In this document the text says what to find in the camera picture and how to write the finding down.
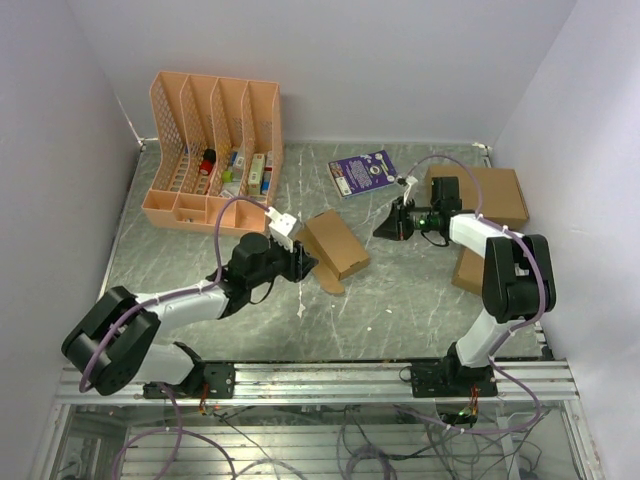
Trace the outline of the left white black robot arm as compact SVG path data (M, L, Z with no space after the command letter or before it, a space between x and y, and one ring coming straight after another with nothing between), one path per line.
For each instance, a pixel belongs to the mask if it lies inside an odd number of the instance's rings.
M203 281L158 294L113 287L95 303L61 346L81 372L79 390L113 395L140 383L147 398L168 386L182 398L233 394L235 371L227 362L207 361L181 342L157 345L167 331L204 320L230 317L252 304L255 288L277 278L304 280L318 261L298 240L285 247L272 237L241 237L230 260Z

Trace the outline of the brown cardboard box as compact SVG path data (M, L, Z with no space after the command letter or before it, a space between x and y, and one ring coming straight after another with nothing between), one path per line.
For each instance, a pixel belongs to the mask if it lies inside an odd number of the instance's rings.
M318 260L312 273L330 295L343 295L343 281L366 268L371 261L363 244L334 209L308 219L297 239Z

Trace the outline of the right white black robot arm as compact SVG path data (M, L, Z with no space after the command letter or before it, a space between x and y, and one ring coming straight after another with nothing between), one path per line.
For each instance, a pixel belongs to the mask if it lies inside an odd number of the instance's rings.
M456 243L484 261L481 313L444 357L411 365L414 394L460 396L478 389L491 396L496 391L491 382L495 372L491 361L497 351L519 329L555 306L548 242L542 235L522 235L477 210L463 209L455 177L433 180L427 207L415 204L415 177L397 181L404 193L392 202L375 237L406 241L414 233L436 232L444 246Z

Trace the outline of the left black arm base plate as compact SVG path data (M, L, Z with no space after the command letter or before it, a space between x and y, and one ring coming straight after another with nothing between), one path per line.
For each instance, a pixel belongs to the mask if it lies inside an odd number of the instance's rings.
M167 386L178 399L231 399L234 394L236 369L232 363L200 362L179 384L151 382L143 386L144 399L164 399Z

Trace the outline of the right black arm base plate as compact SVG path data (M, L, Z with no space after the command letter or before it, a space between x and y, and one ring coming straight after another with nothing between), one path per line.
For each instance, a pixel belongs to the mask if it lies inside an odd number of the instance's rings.
M444 361L411 363L399 371L414 398L495 397L498 388L491 367L446 366Z

